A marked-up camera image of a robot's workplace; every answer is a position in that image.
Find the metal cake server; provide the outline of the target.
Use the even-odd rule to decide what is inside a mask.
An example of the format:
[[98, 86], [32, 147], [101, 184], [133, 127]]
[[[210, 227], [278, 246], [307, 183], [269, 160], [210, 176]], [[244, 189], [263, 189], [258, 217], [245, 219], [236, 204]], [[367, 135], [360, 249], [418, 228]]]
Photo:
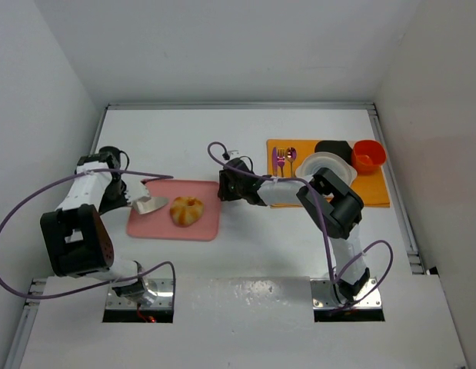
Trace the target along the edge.
[[131, 207], [140, 215], [150, 214], [168, 205], [166, 197], [143, 196], [134, 200]]

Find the pink rectangular tray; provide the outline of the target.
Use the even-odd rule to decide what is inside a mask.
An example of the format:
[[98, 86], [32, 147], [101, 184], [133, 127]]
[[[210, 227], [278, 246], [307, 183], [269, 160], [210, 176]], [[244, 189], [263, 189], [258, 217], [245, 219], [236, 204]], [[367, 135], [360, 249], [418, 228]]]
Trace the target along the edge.
[[132, 211], [126, 232], [134, 238], [211, 241], [219, 228], [221, 201], [215, 181], [157, 180], [145, 184], [150, 195], [168, 199], [157, 211]]

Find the round bread bun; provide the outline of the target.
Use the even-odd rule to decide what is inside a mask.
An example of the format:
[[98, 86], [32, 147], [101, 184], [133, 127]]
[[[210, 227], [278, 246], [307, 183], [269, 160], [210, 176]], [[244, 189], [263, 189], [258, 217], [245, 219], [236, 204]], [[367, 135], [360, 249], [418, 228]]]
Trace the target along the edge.
[[202, 217], [204, 209], [204, 203], [198, 198], [176, 197], [169, 211], [176, 226], [189, 227]]

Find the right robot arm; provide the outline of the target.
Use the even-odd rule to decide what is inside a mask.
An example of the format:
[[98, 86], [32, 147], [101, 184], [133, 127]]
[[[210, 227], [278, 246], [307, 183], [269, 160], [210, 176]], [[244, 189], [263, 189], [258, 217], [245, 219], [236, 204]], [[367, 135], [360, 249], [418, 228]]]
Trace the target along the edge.
[[303, 178], [256, 175], [240, 158], [219, 171], [218, 198], [245, 200], [251, 205], [302, 206], [328, 242], [328, 261], [336, 261], [329, 276], [340, 294], [352, 302], [370, 278], [358, 236], [364, 203], [331, 169], [320, 168]]

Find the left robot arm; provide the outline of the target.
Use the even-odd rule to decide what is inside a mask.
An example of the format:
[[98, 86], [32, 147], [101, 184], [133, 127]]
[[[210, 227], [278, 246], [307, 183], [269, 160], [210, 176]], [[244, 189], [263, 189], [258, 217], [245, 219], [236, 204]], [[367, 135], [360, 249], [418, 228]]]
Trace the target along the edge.
[[110, 281], [117, 296], [134, 301], [146, 291], [144, 279], [138, 276], [141, 265], [115, 256], [101, 220], [102, 214], [130, 205], [127, 185], [118, 172], [122, 155], [126, 153], [105, 146], [82, 156], [75, 170], [79, 176], [66, 198], [41, 216], [40, 226], [56, 275]]

